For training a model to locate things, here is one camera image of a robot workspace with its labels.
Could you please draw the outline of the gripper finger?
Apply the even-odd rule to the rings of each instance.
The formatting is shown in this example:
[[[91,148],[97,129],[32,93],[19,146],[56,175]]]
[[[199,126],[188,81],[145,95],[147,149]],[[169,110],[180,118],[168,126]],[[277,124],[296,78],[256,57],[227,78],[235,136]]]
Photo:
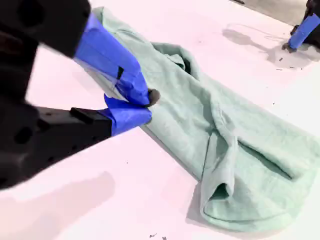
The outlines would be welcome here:
[[[21,164],[21,175],[36,175],[71,155],[152,119],[148,108],[107,96],[104,101],[107,108],[99,110],[38,107],[35,136],[31,151]]]
[[[282,45],[283,50],[294,53],[302,44],[320,48],[320,1],[308,0],[302,22],[295,25],[290,32],[288,42]]]
[[[138,60],[100,23],[87,0],[3,0],[0,3],[0,88],[23,99],[37,48],[44,44],[110,77],[130,103],[150,107]]]

